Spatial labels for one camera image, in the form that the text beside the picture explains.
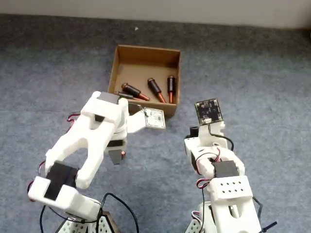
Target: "gray carpet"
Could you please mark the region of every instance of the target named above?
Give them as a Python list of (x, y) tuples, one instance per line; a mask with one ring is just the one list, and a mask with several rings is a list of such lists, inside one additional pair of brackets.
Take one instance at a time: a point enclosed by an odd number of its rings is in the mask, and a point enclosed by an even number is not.
[[(67, 115), (107, 89), (117, 44), (180, 49), (181, 103), (165, 131), (128, 137), (123, 164), (105, 157), (84, 194), (100, 200), (115, 193), (133, 208), (143, 233), (182, 233), (202, 202), (183, 138), (198, 124), (193, 104), (217, 97), (225, 134), (264, 204), (263, 226), (278, 220), (269, 232), (310, 232), (311, 42), (303, 32), (0, 16), (1, 232), (39, 232), (42, 205), (28, 201), (27, 183), (65, 133)], [(68, 162), (81, 165), (85, 151), (75, 155)], [(135, 231), (124, 207), (113, 199), (105, 206), (122, 232)], [(45, 232), (60, 223), (46, 210)]]

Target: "electrical wire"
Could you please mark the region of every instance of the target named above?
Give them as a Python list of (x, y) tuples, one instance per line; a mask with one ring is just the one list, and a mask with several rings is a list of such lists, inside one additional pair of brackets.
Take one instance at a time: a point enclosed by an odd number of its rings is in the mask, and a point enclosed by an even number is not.
[(75, 220), (71, 220), (67, 217), (64, 217), (64, 216), (61, 216), (59, 213), (57, 213), (54, 209), (52, 209), (51, 207), (49, 207), (50, 210), (52, 210), (54, 212), (54, 214), (56, 214), (57, 216), (59, 216), (60, 218), (62, 218), (63, 220), (66, 220), (66, 221), (70, 221), (70, 222), (76, 222), (76, 223), (94, 223), (96, 222), (97, 220), (95, 221), (85, 221), (85, 220), (81, 220), (81, 221), (75, 221)]
[(34, 182), (34, 180), (32, 180), (32, 181), (30, 181), (29, 183), (28, 183), (28, 186), (27, 186), (27, 194), (29, 193), (29, 190), (30, 190), (30, 187), (31, 187), (31, 185), (33, 184), (33, 182)]
[[(122, 203), (127, 209), (128, 211), (131, 213), (131, 215), (133, 216), (134, 222), (135, 222), (135, 227), (136, 227), (136, 232), (139, 233), (139, 226), (138, 226), (138, 221), (137, 218), (133, 212), (133, 210), (124, 202), (122, 201), (120, 198), (118, 198), (116, 195), (114, 195), (113, 193), (106, 193), (103, 197), (102, 200), (102, 204), (101, 204), (101, 208), (103, 208), (105, 201), (107, 199), (108, 196), (112, 196), (114, 199), (118, 200), (120, 203)], [(98, 233), (98, 224), (96, 223), (96, 233)]]
[[(259, 209), (258, 209), (258, 212), (257, 212), (257, 217), (259, 219), (259, 224), (260, 224), (260, 227), (261, 227), (261, 212), (262, 212), (262, 208), (263, 208), (263, 204), (261, 204), (261, 202), (255, 198), (255, 196), (253, 196), (253, 200), (259, 205)], [(264, 232), (267, 232), (267, 230), (269, 230), (270, 228), (274, 227), (275, 225), (277, 225), (277, 221), (269, 224), (268, 226), (262, 228), (261, 227), (261, 231), (259, 233), (264, 233)]]
[(200, 176), (202, 176), (202, 174), (199, 172), (197, 162), (198, 162), (199, 158), (201, 158), (203, 155), (206, 155), (206, 154), (214, 154), (214, 155), (216, 155), (216, 157), (219, 155), (219, 154), (215, 154), (215, 153), (212, 153), (212, 152), (207, 152), (207, 153), (201, 154), (200, 156), (198, 156), (198, 157), (195, 159), (195, 161), (194, 161), (194, 162), (195, 162), (195, 171), (196, 171), (196, 173), (198, 173)]
[(44, 205), (44, 206), (42, 207), (42, 210), (41, 210), (41, 213), (40, 213), (40, 220), (39, 220), (39, 223), (40, 223), (40, 230), (41, 230), (41, 233), (44, 233), (43, 224), (42, 224), (42, 218), (43, 218), (43, 213), (44, 213), (46, 207), (47, 207), (47, 206)]
[(225, 136), (222, 136), (222, 135), (219, 135), (219, 134), (213, 134), (213, 133), (210, 131), (210, 124), (208, 124), (208, 132), (209, 132), (209, 134), (210, 134), (211, 136), (220, 137), (220, 138), (224, 138), (224, 139), (228, 140), (228, 141), (231, 143), (231, 149), (230, 149), (230, 150), (233, 151), (233, 149), (234, 149), (234, 143), (233, 143), (233, 141), (232, 141), (230, 138), (225, 137)]
[(260, 203), (260, 201), (253, 196), (253, 200), (259, 205), (258, 212), (257, 212), (257, 217), (259, 219), (259, 223), (261, 224), (261, 212), (263, 208), (263, 204)]
[(209, 179), (201, 178), (201, 179), (198, 179), (198, 180), (197, 180), (196, 186), (197, 186), (199, 189), (203, 189), (203, 188), (205, 188), (206, 186), (208, 186), (209, 182), (210, 182)]
[(220, 160), (220, 149), (218, 147), (216, 147), (216, 149), (218, 150), (218, 155), (217, 157), (215, 158), (214, 162), (218, 162)]
[(203, 220), (202, 220), (202, 225), (199, 233), (202, 233), (203, 226), (204, 226), (204, 215), (205, 215), (205, 198), (204, 198), (204, 189), (202, 188), (202, 196), (203, 196)]
[(39, 176), (41, 175), (41, 168), (42, 168), (42, 166), (45, 164), (45, 160), (43, 160), (39, 165), (38, 165), (38, 167), (37, 167), (37, 171), (38, 171), (38, 174), (39, 174)]
[(73, 114), (70, 114), (68, 117), (67, 117), (67, 119), (66, 119), (66, 121), (67, 122), (71, 122), (71, 125), (70, 125), (70, 127), (67, 129), (67, 131), (66, 131), (66, 133), (68, 133), (68, 131), (72, 128), (72, 126), (73, 126), (73, 124), (75, 123), (75, 119), (71, 119), (72, 117), (78, 117), (79, 115), (81, 115), (80, 113), (73, 113)]
[(200, 215), (200, 212), (199, 211), (192, 211), (191, 212), (191, 217), (195, 220), (197, 220), (200, 224), (200, 226), (202, 225), (202, 221), (200, 220), (199, 217), (195, 216), (195, 215)]

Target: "black cylinder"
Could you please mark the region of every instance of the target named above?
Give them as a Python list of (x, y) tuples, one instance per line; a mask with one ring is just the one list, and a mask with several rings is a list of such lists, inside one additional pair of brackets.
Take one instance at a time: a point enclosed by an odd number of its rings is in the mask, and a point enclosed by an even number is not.
[(197, 127), (197, 126), (190, 127), (190, 136), (191, 137), (198, 137), (199, 136), (199, 127)]
[(148, 86), (154, 94), (161, 93), (160, 87), (156, 84), (156, 81), (153, 78), (148, 79)]
[(135, 87), (133, 87), (127, 83), (122, 84), (122, 90), (132, 94), (134, 97), (139, 97), (139, 95), (141, 93), (141, 91), (139, 91), (137, 88), (135, 88)]
[(167, 78), (167, 92), (173, 92), (175, 93), (176, 88), (175, 88), (175, 77), (174, 76), (169, 76)]
[(123, 92), (118, 92), (118, 96), (120, 96), (121, 98), (130, 99), (130, 100), (132, 100), (134, 98), (133, 95), (127, 94), (127, 93), (123, 93)]

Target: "red wire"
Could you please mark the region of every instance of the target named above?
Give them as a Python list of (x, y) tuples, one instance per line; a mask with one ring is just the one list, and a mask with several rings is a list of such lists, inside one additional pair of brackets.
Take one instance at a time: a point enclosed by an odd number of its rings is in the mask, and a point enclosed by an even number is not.
[(75, 119), (71, 119), (72, 117), (78, 117), (80, 115), (80, 113), (74, 113), (74, 114), (71, 114), (67, 117), (67, 121), (68, 122), (72, 122), (72, 121), (75, 121)]
[(27, 193), (29, 193), (30, 187), (33, 184), (34, 180), (30, 181), (27, 187)]
[(78, 117), (80, 115), (80, 113), (74, 113), (71, 114), (67, 117), (67, 122), (71, 122), (71, 125), (69, 127), (69, 129), (67, 129), (66, 133), (72, 128), (73, 124), (75, 123), (75, 119), (71, 119), (72, 117)]
[(215, 162), (218, 162), (218, 160), (220, 159), (220, 149), (218, 147), (216, 147), (216, 149), (218, 150), (218, 155), (217, 157), (215, 158)]
[(209, 179), (205, 179), (205, 178), (201, 178), (201, 179), (198, 179), (197, 182), (196, 182), (196, 186), (199, 188), (199, 189), (203, 189), (205, 188), (206, 186), (208, 186), (210, 180)]
[[(216, 156), (214, 162), (218, 162), (218, 160), (219, 160), (219, 158), (220, 158), (220, 149), (219, 149), (218, 147), (217, 147), (217, 150), (218, 150), (219, 153), (218, 153), (218, 155)], [(202, 175), (202, 174), (199, 172), (198, 160), (196, 161), (195, 166), (196, 166), (196, 169), (197, 169), (197, 173), (198, 173), (199, 175)]]

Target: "black cable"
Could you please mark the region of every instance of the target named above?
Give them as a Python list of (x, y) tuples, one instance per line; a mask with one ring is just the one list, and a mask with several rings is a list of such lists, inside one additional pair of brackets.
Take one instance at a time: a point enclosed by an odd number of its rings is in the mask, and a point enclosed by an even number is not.
[(44, 213), (44, 211), (45, 211), (45, 207), (47, 207), (46, 205), (44, 205), (43, 207), (42, 207), (42, 210), (41, 210), (41, 214), (40, 214), (40, 230), (41, 230), (41, 233), (44, 233), (44, 230), (43, 230), (43, 225), (42, 225), (42, 217), (43, 217), (43, 213)]
[(261, 212), (262, 212), (263, 204), (261, 204), (260, 201), (257, 198), (255, 198), (255, 196), (253, 196), (253, 200), (259, 205), (257, 217), (259, 219), (259, 223), (261, 223), (260, 221), (261, 221)]
[(198, 173), (200, 176), (202, 176), (202, 174), (199, 173), (198, 166), (197, 166), (197, 161), (198, 161), (199, 158), (201, 158), (203, 155), (206, 155), (206, 154), (214, 154), (214, 155), (216, 155), (216, 157), (218, 156), (218, 154), (215, 154), (215, 153), (212, 153), (212, 152), (207, 152), (207, 153), (201, 154), (199, 157), (197, 157), (197, 158), (195, 159), (195, 161), (194, 161), (194, 162), (195, 162), (195, 171), (196, 171), (196, 173)]
[(210, 131), (210, 124), (208, 124), (208, 132), (209, 132), (209, 134), (210, 134), (211, 136), (220, 137), (220, 138), (224, 138), (224, 139), (228, 140), (228, 141), (231, 143), (231, 149), (230, 149), (230, 150), (233, 151), (233, 149), (234, 149), (234, 143), (233, 143), (233, 141), (232, 141), (230, 138), (225, 137), (225, 136), (222, 136), (222, 135), (219, 135), (219, 134), (213, 134), (213, 133), (211, 133), (211, 131)]
[(107, 199), (108, 196), (112, 196), (114, 199), (118, 200), (119, 202), (121, 202), (127, 209), (129, 212), (131, 212), (131, 215), (133, 216), (133, 219), (134, 219), (134, 222), (135, 222), (135, 226), (136, 226), (136, 232), (139, 233), (139, 226), (138, 226), (138, 221), (137, 221), (137, 218), (133, 212), (133, 210), (124, 202), (122, 201), (120, 198), (118, 198), (116, 195), (114, 195), (113, 193), (106, 193), (103, 197), (103, 200), (102, 200), (102, 205), (101, 207), (104, 206), (105, 204), (105, 201)]
[(203, 196), (203, 220), (202, 220), (202, 226), (201, 226), (201, 229), (200, 229), (199, 233), (201, 233), (201, 232), (202, 232), (202, 230), (203, 230), (203, 226), (204, 226), (204, 214), (205, 214), (204, 209), (205, 209), (205, 199), (204, 199), (204, 189), (203, 189), (203, 188), (202, 188), (202, 196)]
[(81, 220), (81, 221), (75, 221), (75, 220), (70, 220), (68, 219), (67, 217), (64, 217), (64, 216), (61, 216), (59, 213), (57, 213), (54, 209), (52, 209), (51, 207), (49, 207), (50, 210), (52, 210), (54, 212), (54, 214), (58, 215), (59, 217), (61, 217), (63, 220), (67, 220), (67, 221), (70, 221), (70, 222), (76, 222), (76, 223), (94, 223), (96, 222), (97, 220), (95, 221), (85, 221), (85, 220)]
[[(259, 205), (257, 216), (258, 216), (259, 224), (260, 224), (260, 227), (261, 227), (260, 219), (261, 219), (261, 212), (262, 212), (263, 204), (261, 204), (261, 202), (257, 198), (255, 198), (254, 196), (253, 196), (253, 200)], [(266, 226), (264, 228), (261, 227), (261, 231), (259, 233), (267, 232), (267, 230), (269, 230), (270, 228), (274, 227), (275, 225), (277, 225), (277, 221), (271, 223), (270, 225), (268, 225), (268, 226)]]

